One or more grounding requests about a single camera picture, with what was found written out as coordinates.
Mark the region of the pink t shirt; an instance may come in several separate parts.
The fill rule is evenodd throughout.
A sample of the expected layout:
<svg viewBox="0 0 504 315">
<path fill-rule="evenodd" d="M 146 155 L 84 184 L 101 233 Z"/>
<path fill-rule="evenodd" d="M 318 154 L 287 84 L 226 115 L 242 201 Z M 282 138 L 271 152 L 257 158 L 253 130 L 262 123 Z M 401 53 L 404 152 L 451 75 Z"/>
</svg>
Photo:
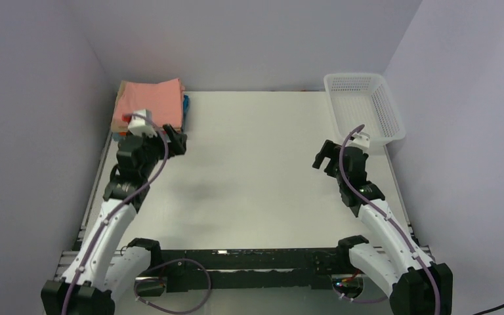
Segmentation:
<svg viewBox="0 0 504 315">
<path fill-rule="evenodd" d="M 182 127 L 185 87 L 179 78 L 161 83 L 126 82 L 119 103 L 124 115 L 147 109 L 157 126 L 170 124 L 177 130 Z"/>
</svg>

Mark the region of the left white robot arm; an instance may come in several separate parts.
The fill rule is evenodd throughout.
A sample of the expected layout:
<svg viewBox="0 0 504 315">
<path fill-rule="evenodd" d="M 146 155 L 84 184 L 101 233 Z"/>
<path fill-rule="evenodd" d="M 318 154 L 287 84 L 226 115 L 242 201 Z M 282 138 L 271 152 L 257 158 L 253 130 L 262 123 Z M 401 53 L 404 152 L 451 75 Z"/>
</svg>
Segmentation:
<svg viewBox="0 0 504 315">
<path fill-rule="evenodd" d="M 120 296 L 140 273 L 152 276 L 161 270 L 158 241 L 135 238 L 122 256 L 116 251 L 158 177 L 153 170 L 185 154 L 187 138 L 170 125 L 157 135 L 121 138 L 94 226 L 71 265 L 41 290 L 46 314 L 114 314 Z"/>
</svg>

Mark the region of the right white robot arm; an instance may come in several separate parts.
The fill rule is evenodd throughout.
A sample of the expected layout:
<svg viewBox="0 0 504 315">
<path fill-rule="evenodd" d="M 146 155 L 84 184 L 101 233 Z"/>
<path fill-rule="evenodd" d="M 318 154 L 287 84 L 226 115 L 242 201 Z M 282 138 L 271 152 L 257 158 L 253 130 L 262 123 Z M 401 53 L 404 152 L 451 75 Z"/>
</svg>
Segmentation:
<svg viewBox="0 0 504 315">
<path fill-rule="evenodd" d="M 453 273 L 436 263 L 401 227 L 385 195 L 368 180 L 368 154 L 359 147 L 326 140 L 313 168 L 336 179 L 342 202 L 383 248 L 378 253 L 363 236 L 342 239 L 335 255 L 339 270 L 362 271 L 387 296 L 393 314 L 451 314 Z"/>
</svg>

